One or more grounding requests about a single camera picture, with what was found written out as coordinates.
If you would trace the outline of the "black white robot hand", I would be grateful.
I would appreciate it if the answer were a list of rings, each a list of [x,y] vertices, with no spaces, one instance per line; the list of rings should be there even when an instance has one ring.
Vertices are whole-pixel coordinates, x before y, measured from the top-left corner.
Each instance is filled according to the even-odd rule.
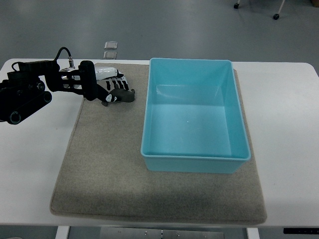
[[[125,75],[117,68],[88,60],[81,61],[78,67],[64,68],[59,73],[62,90],[82,95],[89,101],[102,101],[113,89],[132,90]]]

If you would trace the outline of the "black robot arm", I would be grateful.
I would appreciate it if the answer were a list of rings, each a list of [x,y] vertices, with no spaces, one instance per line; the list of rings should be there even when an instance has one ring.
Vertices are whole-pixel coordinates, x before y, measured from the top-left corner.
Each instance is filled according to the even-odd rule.
[[[61,52],[68,54],[69,66],[74,67],[68,48],[61,47],[53,60],[12,63],[12,71],[0,83],[0,120],[9,124],[19,124],[52,100],[46,91],[48,74],[60,70],[57,60]]]

